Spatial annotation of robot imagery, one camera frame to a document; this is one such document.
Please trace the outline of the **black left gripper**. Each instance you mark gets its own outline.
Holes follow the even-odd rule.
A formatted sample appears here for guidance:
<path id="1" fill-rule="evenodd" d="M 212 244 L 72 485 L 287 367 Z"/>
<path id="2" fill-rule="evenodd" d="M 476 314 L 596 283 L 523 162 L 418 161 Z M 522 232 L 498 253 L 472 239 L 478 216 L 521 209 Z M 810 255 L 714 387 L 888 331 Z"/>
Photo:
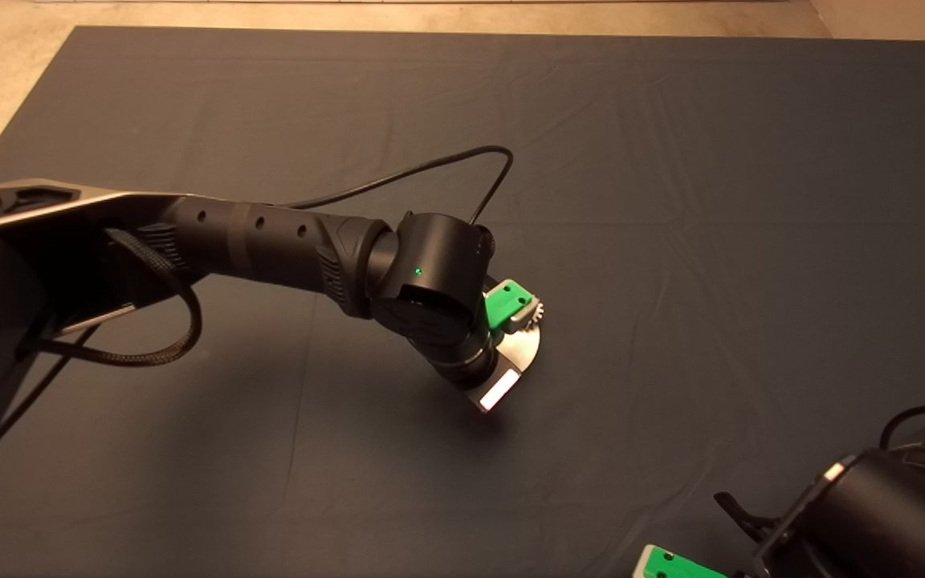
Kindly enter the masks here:
<path id="1" fill-rule="evenodd" d="M 477 407 L 481 413 L 490 413 L 503 399 L 511 389 L 515 388 L 524 376 L 524 370 L 515 362 L 511 361 L 502 352 L 495 353 L 495 363 L 491 366 L 491 372 L 483 381 L 478 381 L 476 385 L 468 385 L 463 388 L 462 394 Z"/>

